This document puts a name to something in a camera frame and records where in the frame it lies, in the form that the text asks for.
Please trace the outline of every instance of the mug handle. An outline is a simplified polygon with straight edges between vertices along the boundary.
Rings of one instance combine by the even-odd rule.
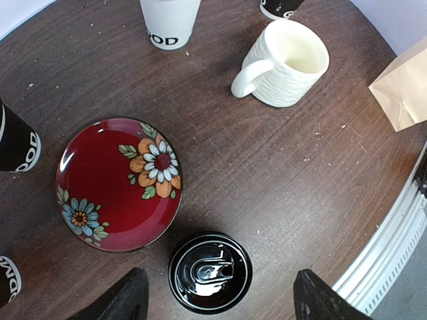
[[[274,64],[270,60],[258,60],[244,67],[233,81],[233,96],[243,98],[254,92],[256,87],[252,81],[273,68]]]

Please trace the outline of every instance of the flower pattern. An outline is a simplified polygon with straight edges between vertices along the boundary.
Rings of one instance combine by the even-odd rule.
[[[58,204],[62,206],[62,216],[69,228],[76,235],[86,236],[86,242],[100,247],[101,244],[99,242],[109,235],[109,233],[105,232],[104,228],[108,227],[109,223],[104,222],[101,225],[98,221],[99,214],[96,211],[101,209],[101,205],[95,207],[87,199],[82,199],[79,202],[75,197],[71,198],[70,202],[68,202],[69,193],[60,186],[58,186],[57,196]]]
[[[64,203],[62,214],[76,235],[84,233],[90,237],[93,235],[93,229],[99,226],[99,215],[94,209],[95,205],[87,203],[86,199],[79,203],[76,198],[71,198],[71,205]]]
[[[134,173],[128,175],[131,184],[136,182],[145,188],[142,199],[154,195],[161,198],[175,198],[181,189],[181,177],[177,157],[167,141],[152,127],[141,123],[143,132],[148,136],[139,141],[137,148],[132,145],[120,145],[119,151],[131,159],[129,168]]]

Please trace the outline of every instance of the orange flower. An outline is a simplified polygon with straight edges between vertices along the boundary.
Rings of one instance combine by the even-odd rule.
[[[131,160],[129,168],[139,173],[138,184],[149,187],[155,184],[156,193],[161,198],[171,194],[172,187],[181,189],[178,161],[172,148],[157,134],[155,142],[144,138],[138,143],[139,155]]]

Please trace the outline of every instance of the floor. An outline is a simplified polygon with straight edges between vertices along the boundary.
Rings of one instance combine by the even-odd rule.
[[[371,318],[375,320],[427,319],[426,260],[427,233],[424,233],[409,262]]]

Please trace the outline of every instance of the black paper cup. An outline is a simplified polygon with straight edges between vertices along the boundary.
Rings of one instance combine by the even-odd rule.
[[[22,288],[21,275],[16,265],[0,255],[0,308],[14,300]]]
[[[28,171],[40,152],[38,134],[0,100],[0,171]]]
[[[261,0],[260,9],[270,19],[289,19],[304,0]]]

